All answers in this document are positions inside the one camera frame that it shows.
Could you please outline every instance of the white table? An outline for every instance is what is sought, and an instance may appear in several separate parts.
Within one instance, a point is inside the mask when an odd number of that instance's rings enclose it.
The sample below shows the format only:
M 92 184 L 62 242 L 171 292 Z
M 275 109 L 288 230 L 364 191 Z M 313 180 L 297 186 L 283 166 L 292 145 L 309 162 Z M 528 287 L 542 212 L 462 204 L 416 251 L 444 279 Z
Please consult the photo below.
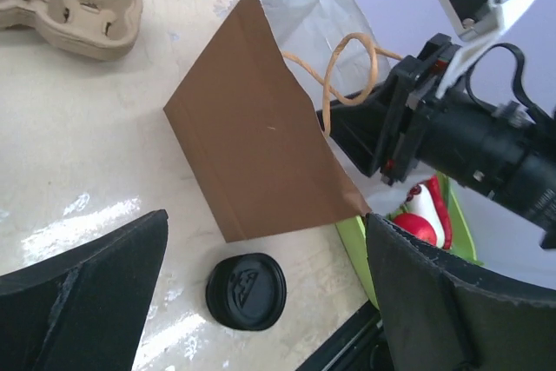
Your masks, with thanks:
M 116 63 L 0 32 L 0 274 L 93 240 L 153 209 L 169 245 L 134 369 L 297 368 L 364 301 L 334 227 L 226 244 L 162 106 L 237 0 L 144 0 L 135 48 Z M 288 303 L 269 331 L 215 323 L 210 270 L 261 251 Z

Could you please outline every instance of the green plate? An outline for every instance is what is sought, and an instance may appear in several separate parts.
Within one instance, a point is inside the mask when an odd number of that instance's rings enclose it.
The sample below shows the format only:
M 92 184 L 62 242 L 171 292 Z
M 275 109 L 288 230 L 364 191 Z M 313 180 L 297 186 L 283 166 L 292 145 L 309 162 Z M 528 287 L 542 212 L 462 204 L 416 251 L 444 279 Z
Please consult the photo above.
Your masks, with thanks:
M 438 177 L 440 190 L 444 196 L 444 200 L 447 202 L 448 213 L 452 222 L 453 240 L 450 252 L 470 262 L 479 263 L 477 261 L 477 251 L 469 227 L 467 226 L 455 193 L 450 187 L 450 179 L 440 173 Z M 359 280 L 367 293 L 368 299 L 378 308 L 378 302 L 376 301 L 376 295 L 374 293 L 373 279 L 368 269 L 367 244 L 363 220 L 357 216 L 336 223 L 336 228 L 346 247 L 347 255 L 354 266 L 355 273 L 359 276 Z

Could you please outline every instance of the paper bag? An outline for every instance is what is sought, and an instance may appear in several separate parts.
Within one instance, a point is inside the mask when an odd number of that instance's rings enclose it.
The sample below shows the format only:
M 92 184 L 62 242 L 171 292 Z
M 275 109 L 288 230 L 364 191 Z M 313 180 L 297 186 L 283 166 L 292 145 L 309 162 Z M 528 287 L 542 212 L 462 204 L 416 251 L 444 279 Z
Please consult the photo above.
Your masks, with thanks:
M 306 22 L 297 18 L 282 16 L 292 30 Z M 323 62 L 349 31 L 339 27 L 338 39 L 321 39 Z M 304 59 L 315 53 L 310 44 L 294 52 Z M 342 71 L 335 76 L 346 94 L 365 84 L 370 65 L 361 52 L 350 54 L 367 69 L 356 70 L 363 75 L 356 83 L 352 70 L 344 81 Z M 164 110 L 228 242 L 369 212 L 323 137 L 311 98 L 284 63 L 261 0 L 235 6 Z
M 261 0 L 261 4 L 278 48 L 301 57 L 321 75 L 326 71 L 332 51 L 345 35 L 363 32 L 374 39 L 355 0 Z M 314 108 L 322 109 L 322 86 L 296 63 L 286 61 L 286 65 L 311 98 Z M 378 66 L 379 82 L 382 82 L 390 65 L 384 56 L 378 56 Z M 351 42 L 340 55 L 331 84 L 344 95 L 360 91 L 367 84 L 369 67 L 368 53 L 357 42 Z M 404 183 L 391 187 L 382 182 L 381 173 L 372 178 L 360 173 L 332 139 L 328 139 L 328 145 L 367 205 L 380 215 L 396 210 L 415 184 L 435 173 L 419 164 Z

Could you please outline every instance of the black bottle cap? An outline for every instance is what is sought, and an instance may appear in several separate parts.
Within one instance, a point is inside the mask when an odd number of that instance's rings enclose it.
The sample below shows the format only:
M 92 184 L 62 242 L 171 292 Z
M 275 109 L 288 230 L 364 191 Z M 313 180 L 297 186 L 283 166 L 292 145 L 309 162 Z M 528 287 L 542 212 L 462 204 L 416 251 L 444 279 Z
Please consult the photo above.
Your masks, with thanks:
M 265 254 L 228 258 L 216 265 L 206 289 L 210 314 L 238 330 L 273 326 L 286 305 L 286 279 L 280 265 Z

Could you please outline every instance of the black cable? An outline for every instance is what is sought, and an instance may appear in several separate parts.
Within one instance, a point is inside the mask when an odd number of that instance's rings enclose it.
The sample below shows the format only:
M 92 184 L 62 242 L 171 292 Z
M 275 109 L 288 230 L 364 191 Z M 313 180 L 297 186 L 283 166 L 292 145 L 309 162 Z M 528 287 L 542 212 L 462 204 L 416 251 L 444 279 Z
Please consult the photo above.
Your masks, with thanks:
M 513 45 L 512 43 L 497 43 L 493 45 L 491 48 L 486 50 L 485 54 L 483 54 L 470 68 L 467 70 L 465 74 L 466 78 L 466 90 L 467 94 L 478 106 L 482 109 L 491 113 L 491 110 L 488 108 L 487 103 L 481 101 L 477 96 L 473 93 L 473 89 L 471 88 L 471 76 L 475 71 L 475 67 L 479 63 L 479 61 L 488 54 L 491 50 L 495 48 L 503 48 L 508 50 L 512 53 L 513 57 L 515 58 L 516 67 L 515 72 L 513 73 L 513 80 L 512 80 L 512 91 L 515 98 L 527 108 L 527 114 L 536 122 L 540 124 L 549 123 L 552 121 L 551 117 L 541 109 L 536 103 L 534 103 L 523 88 L 523 71 L 525 69 L 525 54 L 523 51 L 520 50 L 517 46 Z

